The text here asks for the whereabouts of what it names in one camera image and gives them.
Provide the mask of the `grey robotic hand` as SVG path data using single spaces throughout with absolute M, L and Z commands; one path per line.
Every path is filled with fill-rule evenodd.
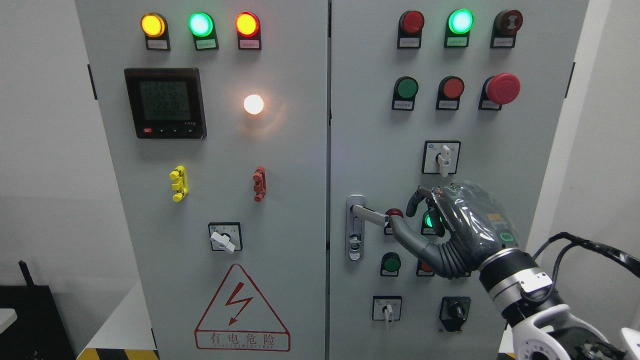
M 429 206 L 436 234 L 443 237 L 448 232 L 448 241 L 428 241 L 411 230 L 404 216 L 392 214 L 389 223 L 398 243 L 437 276 L 459 278 L 520 251 L 516 230 L 505 210 L 480 186 L 468 182 L 419 186 L 407 203 L 408 217 L 416 214 L 421 201 Z

